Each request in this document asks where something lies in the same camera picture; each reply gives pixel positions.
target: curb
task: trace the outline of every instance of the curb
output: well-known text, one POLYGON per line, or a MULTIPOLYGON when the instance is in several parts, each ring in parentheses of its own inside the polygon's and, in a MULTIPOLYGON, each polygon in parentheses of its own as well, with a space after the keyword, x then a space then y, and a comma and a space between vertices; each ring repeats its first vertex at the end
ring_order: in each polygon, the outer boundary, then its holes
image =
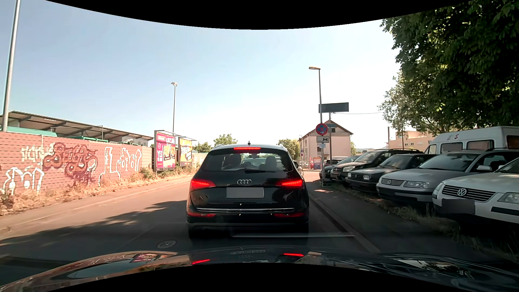
POLYGON ((160 186, 160 187, 156 187, 156 188, 152 188, 152 189, 148 189, 148 190, 144 190, 144 191, 140 191, 140 192, 135 192, 135 193, 127 194, 127 195, 122 195, 122 196, 119 196, 119 197, 110 198, 110 199, 107 199, 107 200, 104 200, 104 201, 101 201, 101 202, 96 202, 96 203, 88 204, 88 205, 77 207, 77 208, 74 208, 74 209, 68 209, 68 210, 65 210, 63 212, 49 214, 49 215, 46 215, 46 216, 39 217, 37 219, 32 219, 32 220, 20 222, 20 223, 17 223, 16 225, 7 226, 7 227, 4 227, 4 228, 0 229, 0 235, 3 235, 5 233, 9 233, 9 232, 13 232, 14 230, 23 229, 24 227, 29 227, 29 226, 32 225, 30 223, 33 223, 33 222, 36 222, 36 221, 40 221, 40 220, 43 220, 43 219, 47 219, 47 218, 50 218, 50 217, 58 216, 58 215, 61 215, 61 214, 64 214, 64 213, 69 213, 69 212, 77 211, 77 210, 80 210, 80 209, 83 209, 83 208, 91 207, 91 206, 94 206, 94 205, 99 205, 99 204, 103 204, 103 203, 106 203, 106 202, 115 201, 115 200, 118 200, 120 198, 126 198, 126 197, 130 197, 130 196, 137 195, 137 194, 140 194, 140 193, 144 193, 144 192, 148 192, 148 191, 152 191, 152 190, 157 190, 157 189, 161 189, 161 188, 167 188, 167 187, 171 187, 173 185, 177 185, 177 184, 181 184, 181 183, 188 183, 188 182, 189 181, 184 181, 184 182, 176 182, 176 183, 173 183, 173 184, 163 185, 163 186, 160 186))

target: audi logo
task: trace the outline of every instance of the audi logo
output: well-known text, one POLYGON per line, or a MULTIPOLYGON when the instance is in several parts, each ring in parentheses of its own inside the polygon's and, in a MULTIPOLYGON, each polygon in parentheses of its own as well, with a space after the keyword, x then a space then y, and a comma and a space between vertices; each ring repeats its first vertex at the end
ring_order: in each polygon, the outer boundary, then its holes
POLYGON ((252 180, 251 179, 240 179, 238 180, 239 185, 251 185, 252 180))
POLYGON ((456 195, 458 195, 460 197, 463 197, 466 194, 467 194, 467 189, 459 189, 458 192, 456 193, 456 195))

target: black car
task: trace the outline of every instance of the black car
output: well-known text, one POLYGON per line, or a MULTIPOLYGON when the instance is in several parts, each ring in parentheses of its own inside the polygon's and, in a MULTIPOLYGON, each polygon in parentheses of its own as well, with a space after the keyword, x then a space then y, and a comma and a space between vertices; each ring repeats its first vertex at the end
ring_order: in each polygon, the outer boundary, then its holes
POLYGON ((228 228, 308 232, 309 197, 288 151, 278 145, 219 145, 191 180, 189 236, 228 228), (259 159, 259 164, 250 158, 259 159))
POLYGON ((434 157, 434 154, 408 153, 392 155, 379 166, 348 172, 346 182, 356 190, 376 194, 376 185, 381 176, 398 170, 417 168, 431 157, 434 157))
MULTIPOLYGON (((344 163, 354 162, 354 161, 355 161, 357 158, 359 158, 359 157, 360 157, 360 155, 354 155, 354 156, 346 157, 345 159, 339 161, 339 162, 336 163, 336 164, 325 166, 325 167, 324 167, 324 178, 325 178, 325 179, 331 179, 331 177, 330 177, 330 172, 332 171, 332 169, 333 169, 336 165, 344 164, 344 163)), ((322 177, 323 177, 322 172, 319 172, 319 179, 322 179, 322 177)))
POLYGON ((354 162, 337 164, 330 172, 333 181, 346 182, 348 172, 357 169, 375 167, 395 154, 423 153, 416 149, 377 149, 360 155, 354 162))

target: silver volkswagen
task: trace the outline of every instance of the silver volkswagen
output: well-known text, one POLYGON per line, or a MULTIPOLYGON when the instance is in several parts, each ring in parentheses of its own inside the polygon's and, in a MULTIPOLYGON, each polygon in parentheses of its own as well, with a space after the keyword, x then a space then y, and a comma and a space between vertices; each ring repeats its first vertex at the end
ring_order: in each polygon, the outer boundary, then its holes
POLYGON ((383 175, 377 185, 382 198, 400 202, 432 202, 434 188, 440 182, 462 176, 497 170, 519 157, 518 150, 462 150, 437 155, 415 169, 383 175))

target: road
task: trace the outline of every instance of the road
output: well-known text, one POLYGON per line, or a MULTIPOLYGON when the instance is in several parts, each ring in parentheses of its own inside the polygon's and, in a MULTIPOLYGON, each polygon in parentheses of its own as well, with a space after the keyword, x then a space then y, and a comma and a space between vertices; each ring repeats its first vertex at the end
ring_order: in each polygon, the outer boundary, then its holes
POLYGON ((318 179, 318 172, 305 172, 313 198, 310 232, 306 238, 243 237, 246 234, 234 234, 230 237, 190 240, 185 223, 189 178, 0 218, 0 225, 10 220, 11 226, 13 221, 22 221, 31 216, 31 220, 35 220, 0 234, 0 283, 16 281, 94 256, 158 250, 157 246, 165 241, 175 242, 165 250, 179 252, 281 244, 491 260, 416 223, 389 215, 345 193, 321 188, 318 179), (48 216, 50 213, 55 215, 40 219, 42 214, 48 216))

